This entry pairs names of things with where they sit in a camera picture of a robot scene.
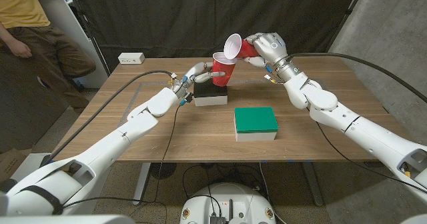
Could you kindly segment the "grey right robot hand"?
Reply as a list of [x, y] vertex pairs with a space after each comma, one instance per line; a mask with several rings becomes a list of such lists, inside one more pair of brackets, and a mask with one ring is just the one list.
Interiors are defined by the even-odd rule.
[[277, 33], [256, 33], [245, 38], [258, 52], [257, 57], [246, 57], [245, 62], [259, 68], [276, 64], [286, 58], [288, 52], [284, 40]]

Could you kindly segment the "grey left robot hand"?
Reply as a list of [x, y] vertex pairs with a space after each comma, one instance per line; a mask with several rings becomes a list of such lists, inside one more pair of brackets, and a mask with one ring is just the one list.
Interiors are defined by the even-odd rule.
[[222, 77], [226, 73], [224, 71], [212, 71], [212, 62], [199, 62], [195, 64], [180, 81], [173, 85], [173, 92], [181, 99], [186, 93], [187, 89], [194, 83], [204, 83], [214, 77]]

